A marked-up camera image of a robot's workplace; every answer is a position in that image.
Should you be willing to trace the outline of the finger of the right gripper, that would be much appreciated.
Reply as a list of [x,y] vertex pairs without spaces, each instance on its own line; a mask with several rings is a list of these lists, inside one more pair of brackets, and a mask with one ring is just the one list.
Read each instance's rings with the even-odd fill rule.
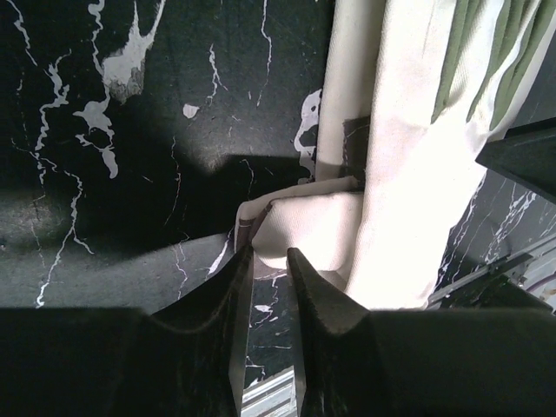
[[530,123],[489,142],[476,162],[543,198],[555,197],[555,124]]

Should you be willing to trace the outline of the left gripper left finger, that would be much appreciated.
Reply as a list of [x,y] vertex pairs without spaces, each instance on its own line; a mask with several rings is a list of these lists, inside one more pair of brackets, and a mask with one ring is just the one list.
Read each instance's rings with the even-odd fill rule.
[[4,416],[236,416],[254,253],[154,313],[5,308]]

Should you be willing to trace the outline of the grey-palm glove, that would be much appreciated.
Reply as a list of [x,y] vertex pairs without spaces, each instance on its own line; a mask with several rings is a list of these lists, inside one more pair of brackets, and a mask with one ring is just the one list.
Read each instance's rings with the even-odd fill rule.
[[449,232],[529,93],[552,1],[339,1],[316,122],[314,177],[238,209],[235,246],[284,269],[298,248],[369,310],[424,308]]

